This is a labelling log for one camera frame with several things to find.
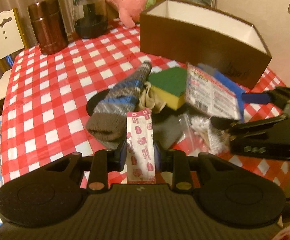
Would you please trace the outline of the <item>green yellow sponge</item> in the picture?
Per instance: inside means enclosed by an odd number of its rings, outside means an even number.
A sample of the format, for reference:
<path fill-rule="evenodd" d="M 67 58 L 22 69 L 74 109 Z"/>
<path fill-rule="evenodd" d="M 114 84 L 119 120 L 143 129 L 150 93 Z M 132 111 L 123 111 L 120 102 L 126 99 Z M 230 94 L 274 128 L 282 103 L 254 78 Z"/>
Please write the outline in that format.
<path fill-rule="evenodd" d="M 177 111 L 185 104 L 185 88 L 187 70 L 181 67 L 172 67 L 148 77 L 151 88 L 166 105 Z"/>

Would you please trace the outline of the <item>pink bandage strip pack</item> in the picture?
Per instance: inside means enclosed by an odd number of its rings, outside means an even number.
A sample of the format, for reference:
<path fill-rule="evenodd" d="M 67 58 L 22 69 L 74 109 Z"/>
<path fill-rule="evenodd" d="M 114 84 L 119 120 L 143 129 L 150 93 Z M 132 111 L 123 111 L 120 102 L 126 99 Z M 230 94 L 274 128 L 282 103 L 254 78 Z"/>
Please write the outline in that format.
<path fill-rule="evenodd" d="M 126 165 L 129 183 L 156 183 L 153 127 L 148 108 L 127 114 Z"/>

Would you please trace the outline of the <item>striped blue grey sock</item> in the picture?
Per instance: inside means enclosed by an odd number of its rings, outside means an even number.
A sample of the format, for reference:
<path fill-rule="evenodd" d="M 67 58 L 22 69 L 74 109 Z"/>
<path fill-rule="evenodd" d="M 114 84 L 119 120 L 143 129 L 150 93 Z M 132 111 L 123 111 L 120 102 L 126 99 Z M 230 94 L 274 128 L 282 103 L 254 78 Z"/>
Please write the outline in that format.
<path fill-rule="evenodd" d="M 144 61 L 131 75 L 114 85 L 96 105 L 86 129 L 97 140 L 117 141 L 124 137 L 127 113 L 135 110 L 151 69 L 151 62 Z"/>

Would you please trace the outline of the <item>brown cardboard box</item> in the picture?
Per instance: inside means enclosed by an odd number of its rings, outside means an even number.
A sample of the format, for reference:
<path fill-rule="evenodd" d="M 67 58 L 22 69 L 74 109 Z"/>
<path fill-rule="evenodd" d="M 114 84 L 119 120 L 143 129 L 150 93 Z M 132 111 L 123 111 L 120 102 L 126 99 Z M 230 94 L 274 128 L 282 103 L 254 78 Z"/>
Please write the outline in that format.
<path fill-rule="evenodd" d="M 256 26 L 221 10 L 164 0 L 140 15 L 140 50 L 181 63 L 203 63 L 254 88 L 272 56 Z"/>

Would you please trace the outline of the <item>plastic packet with label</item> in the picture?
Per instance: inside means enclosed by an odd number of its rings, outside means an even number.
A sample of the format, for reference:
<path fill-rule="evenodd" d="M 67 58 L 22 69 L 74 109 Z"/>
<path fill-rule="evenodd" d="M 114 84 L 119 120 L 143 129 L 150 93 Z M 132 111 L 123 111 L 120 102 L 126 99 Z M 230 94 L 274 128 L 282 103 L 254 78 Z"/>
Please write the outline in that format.
<path fill-rule="evenodd" d="M 236 94 L 215 77 L 198 66 L 187 64 L 185 100 L 196 110 L 208 116 L 240 120 L 243 105 Z"/>

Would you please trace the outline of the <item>glass jar with dark lid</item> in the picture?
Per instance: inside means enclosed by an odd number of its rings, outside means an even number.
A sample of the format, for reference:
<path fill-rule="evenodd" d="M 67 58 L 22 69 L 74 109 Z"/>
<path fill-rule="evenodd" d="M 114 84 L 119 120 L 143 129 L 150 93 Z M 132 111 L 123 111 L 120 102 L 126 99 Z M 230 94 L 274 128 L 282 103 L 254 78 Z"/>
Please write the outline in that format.
<path fill-rule="evenodd" d="M 105 0 L 73 0 L 73 24 L 83 39 L 96 38 L 108 29 Z"/>

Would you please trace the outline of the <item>red white checkered tablecloth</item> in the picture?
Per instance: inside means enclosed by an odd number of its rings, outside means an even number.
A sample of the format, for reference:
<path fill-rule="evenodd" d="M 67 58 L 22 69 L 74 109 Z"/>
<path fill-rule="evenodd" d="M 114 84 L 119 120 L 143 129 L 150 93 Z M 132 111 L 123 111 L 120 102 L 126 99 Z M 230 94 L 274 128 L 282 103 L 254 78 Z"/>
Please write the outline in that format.
<path fill-rule="evenodd" d="M 85 125 L 87 101 L 132 74 L 144 61 L 159 72 L 179 63 L 140 51 L 139 28 L 118 20 L 98 38 L 70 43 L 53 55 L 38 47 L 15 59 L 3 105 L 1 171 L 4 182 L 72 152 L 103 148 Z"/>

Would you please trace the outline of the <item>white wooden chair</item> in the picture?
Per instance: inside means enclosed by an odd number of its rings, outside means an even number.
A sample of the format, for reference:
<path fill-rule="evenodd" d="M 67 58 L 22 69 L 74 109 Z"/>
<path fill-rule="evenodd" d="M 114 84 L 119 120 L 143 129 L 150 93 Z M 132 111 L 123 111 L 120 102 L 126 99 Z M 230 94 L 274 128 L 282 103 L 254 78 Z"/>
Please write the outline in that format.
<path fill-rule="evenodd" d="M 27 42 L 18 19 L 18 10 L 0 13 L 0 80 L 9 70 L 5 57 L 15 55 L 26 49 Z"/>

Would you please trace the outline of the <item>brown metal canister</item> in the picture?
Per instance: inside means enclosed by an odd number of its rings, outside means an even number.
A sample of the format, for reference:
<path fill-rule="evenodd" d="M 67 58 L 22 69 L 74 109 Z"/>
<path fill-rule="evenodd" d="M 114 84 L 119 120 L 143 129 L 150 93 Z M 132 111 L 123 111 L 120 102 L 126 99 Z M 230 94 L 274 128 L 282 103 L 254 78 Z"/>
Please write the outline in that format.
<path fill-rule="evenodd" d="M 68 45 L 59 0 L 40 0 L 28 6 L 32 28 L 40 51 L 51 55 Z"/>

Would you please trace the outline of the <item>bag of cotton swabs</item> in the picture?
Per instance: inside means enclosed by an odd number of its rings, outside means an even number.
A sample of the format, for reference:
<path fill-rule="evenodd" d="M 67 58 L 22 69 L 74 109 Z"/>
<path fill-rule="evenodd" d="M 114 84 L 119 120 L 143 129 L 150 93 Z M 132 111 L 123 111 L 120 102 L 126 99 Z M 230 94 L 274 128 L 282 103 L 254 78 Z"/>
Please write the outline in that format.
<path fill-rule="evenodd" d="M 214 128 L 209 117 L 185 113 L 180 115 L 179 119 L 183 131 L 184 151 L 189 155 L 197 156 L 200 152 L 218 155 L 228 152 L 228 135 Z"/>

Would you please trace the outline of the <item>black round coaster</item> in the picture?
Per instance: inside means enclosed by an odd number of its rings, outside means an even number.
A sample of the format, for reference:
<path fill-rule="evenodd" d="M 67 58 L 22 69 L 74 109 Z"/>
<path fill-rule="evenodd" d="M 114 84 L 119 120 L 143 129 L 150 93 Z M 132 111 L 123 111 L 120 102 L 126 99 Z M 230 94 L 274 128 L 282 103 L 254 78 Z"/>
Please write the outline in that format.
<path fill-rule="evenodd" d="M 108 99 L 108 102 L 114 102 L 118 98 L 116 96 L 110 96 L 108 97 L 108 94 L 110 93 L 110 89 L 105 89 L 102 90 L 98 93 L 96 93 L 94 96 L 92 96 L 89 100 L 88 103 L 86 104 L 86 111 L 89 116 L 92 116 L 94 113 L 95 108 L 97 105 L 103 101 L 104 99 Z"/>

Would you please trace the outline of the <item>grey felt cloth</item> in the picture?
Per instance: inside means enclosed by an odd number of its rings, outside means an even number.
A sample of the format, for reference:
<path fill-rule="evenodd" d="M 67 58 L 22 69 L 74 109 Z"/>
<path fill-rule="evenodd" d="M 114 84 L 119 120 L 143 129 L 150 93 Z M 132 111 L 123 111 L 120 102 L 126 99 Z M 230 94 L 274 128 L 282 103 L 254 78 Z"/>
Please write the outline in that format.
<path fill-rule="evenodd" d="M 169 149 L 182 137 L 183 131 L 177 111 L 170 108 L 160 113 L 152 113 L 153 140 L 159 142 L 164 150 Z"/>

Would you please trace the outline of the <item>beige small sock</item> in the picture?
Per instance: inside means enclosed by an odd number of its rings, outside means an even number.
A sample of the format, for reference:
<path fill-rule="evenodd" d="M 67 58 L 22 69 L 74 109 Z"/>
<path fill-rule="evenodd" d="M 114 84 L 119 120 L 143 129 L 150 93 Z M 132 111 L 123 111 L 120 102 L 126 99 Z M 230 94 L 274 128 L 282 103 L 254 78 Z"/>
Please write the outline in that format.
<path fill-rule="evenodd" d="M 163 101 L 156 92 L 153 91 L 150 82 L 146 81 L 144 83 L 144 89 L 142 90 L 138 105 L 136 106 L 136 111 L 141 111 L 143 109 L 150 109 L 154 114 L 160 113 L 166 102 Z"/>

